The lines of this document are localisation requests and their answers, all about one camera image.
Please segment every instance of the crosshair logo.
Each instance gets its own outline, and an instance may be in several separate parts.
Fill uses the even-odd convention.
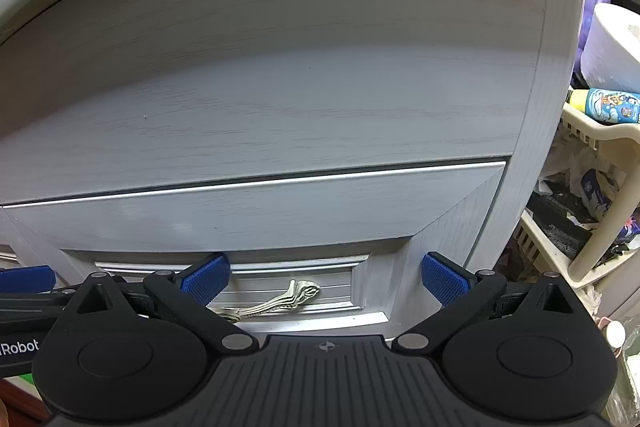
[[[325,353],[328,353],[332,349],[335,349],[335,344],[332,341],[324,341],[323,343],[318,344],[318,347],[322,349]]]

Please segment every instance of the drawer handle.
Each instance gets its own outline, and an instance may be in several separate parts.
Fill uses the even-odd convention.
[[[303,302],[314,297],[319,291],[320,286],[314,282],[292,279],[286,292],[263,304],[250,308],[213,308],[213,311],[230,322],[238,322],[248,317],[263,315],[276,310],[294,310]]]

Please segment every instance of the white drawer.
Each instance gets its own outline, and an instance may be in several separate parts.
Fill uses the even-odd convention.
[[[0,203],[508,156],[545,0],[62,0],[0,46]]]
[[[332,245],[414,235],[500,175],[504,165],[176,188],[14,204],[5,210],[61,249],[227,251]],[[483,198],[490,201],[493,193]]]

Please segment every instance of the yellow bottle cap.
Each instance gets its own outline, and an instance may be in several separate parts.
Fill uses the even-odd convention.
[[[589,94],[589,89],[574,89],[571,92],[571,96],[567,97],[570,105],[575,107],[581,113],[585,112],[585,107],[587,105],[587,95]]]

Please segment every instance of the blue gripper pad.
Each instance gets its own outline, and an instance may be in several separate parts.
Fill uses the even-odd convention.
[[[436,259],[431,255],[431,252],[422,258],[420,270],[422,285],[443,307],[451,304],[471,289],[471,285],[462,275]]]
[[[200,304],[209,304],[229,284],[231,265],[226,255],[214,253],[175,276],[178,287]]]
[[[56,274],[48,266],[26,266],[0,271],[0,293],[42,293],[56,285]]]

